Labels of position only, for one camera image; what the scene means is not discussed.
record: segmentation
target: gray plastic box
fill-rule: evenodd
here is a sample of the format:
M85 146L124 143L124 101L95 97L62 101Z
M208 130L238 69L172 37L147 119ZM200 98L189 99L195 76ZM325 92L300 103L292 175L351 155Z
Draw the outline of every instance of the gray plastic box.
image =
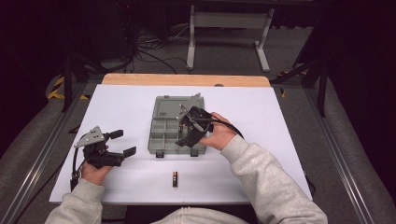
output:
M206 146L196 144L192 148L180 147L175 142L185 138L187 127L180 127L178 116L181 113L180 104L187 101L189 96L157 96L152 114L151 128L148 140L148 151L157 158L165 154L190 154L195 157L205 154ZM205 109L204 98L200 97L194 104Z

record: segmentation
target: sweatshirt cuff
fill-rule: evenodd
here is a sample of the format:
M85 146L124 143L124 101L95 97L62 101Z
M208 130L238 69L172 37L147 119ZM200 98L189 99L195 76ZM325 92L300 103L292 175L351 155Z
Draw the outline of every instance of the sweatshirt cuff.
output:
M221 151L221 155L223 155L230 164L233 164L248 150L249 145L250 143L237 134Z
M85 203L100 204L104 192L105 187L95 185L90 181L81 178L79 183L73 189L72 194L80 198Z

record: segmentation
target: sleeve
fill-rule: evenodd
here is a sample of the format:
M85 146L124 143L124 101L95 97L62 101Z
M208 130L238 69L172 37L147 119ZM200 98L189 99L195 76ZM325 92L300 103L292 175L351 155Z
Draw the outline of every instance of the sleeve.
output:
M74 190L64 195L60 206L49 214L48 223L101 223L102 209L101 198L105 188L80 179Z
M263 223L327 223L324 212L309 200L278 160L257 144L236 135L221 154L242 182Z

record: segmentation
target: gray sweatshirt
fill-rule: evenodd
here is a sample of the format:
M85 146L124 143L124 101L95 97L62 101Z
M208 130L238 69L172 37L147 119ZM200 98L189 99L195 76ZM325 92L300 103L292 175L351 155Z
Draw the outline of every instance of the gray sweatshirt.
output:
M310 201L300 187L283 171L277 159L257 144L236 135L221 151L241 181L260 223L327 223L327 217ZM105 191L81 179L46 223L101 223L100 200ZM219 211L186 207L156 224L167 223L246 223Z

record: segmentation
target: white tabletop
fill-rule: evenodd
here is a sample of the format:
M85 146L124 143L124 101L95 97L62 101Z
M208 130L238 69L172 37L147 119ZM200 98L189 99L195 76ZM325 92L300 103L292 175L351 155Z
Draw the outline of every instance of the white tabletop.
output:
M218 112L241 131L250 143L257 143L278 158L284 170L312 200L302 166L272 88L180 87L98 85L92 96L75 143L95 126L103 133L123 130L124 136L108 140L108 151L122 152L137 147L136 154L115 167L106 177L102 202L107 204L231 204L248 203L230 164L212 147L205 155L149 154L152 112L157 96L192 96L200 92L205 110ZM70 148L49 201L60 203L70 192L74 148ZM78 164L83 160L82 148ZM178 188L172 174L178 171Z

